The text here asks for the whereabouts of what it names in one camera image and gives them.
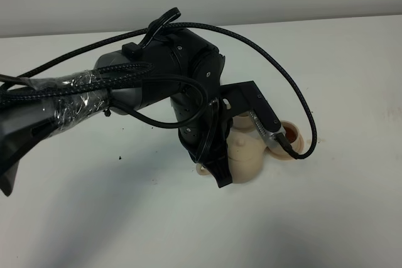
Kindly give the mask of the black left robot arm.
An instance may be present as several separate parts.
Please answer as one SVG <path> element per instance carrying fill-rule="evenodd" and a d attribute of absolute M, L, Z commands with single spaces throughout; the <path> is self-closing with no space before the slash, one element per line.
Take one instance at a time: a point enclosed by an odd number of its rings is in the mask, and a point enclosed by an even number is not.
<path fill-rule="evenodd" d="M 227 137 L 232 120 L 221 95 L 225 58 L 212 43 L 173 26 L 142 30 L 139 43 L 102 55 L 92 70 L 58 78 L 39 74 L 97 44 L 18 77 L 1 76 L 1 191 L 10 195 L 18 164 L 39 142 L 98 114 L 130 115 L 177 129 L 182 146 L 223 187 L 232 183 Z"/>

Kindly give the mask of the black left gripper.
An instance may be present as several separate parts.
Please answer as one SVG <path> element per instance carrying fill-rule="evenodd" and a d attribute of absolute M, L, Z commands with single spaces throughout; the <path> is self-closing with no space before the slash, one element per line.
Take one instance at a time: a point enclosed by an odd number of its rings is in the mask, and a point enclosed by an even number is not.
<path fill-rule="evenodd" d="M 193 115 L 200 104 L 194 92 L 177 93 L 170 97 L 178 122 Z M 225 105 L 220 93 L 212 94 L 202 115 L 179 128 L 179 139 L 194 163 L 201 164 L 215 178 L 217 186 L 232 184 L 226 138 L 229 122 L 222 120 Z"/>

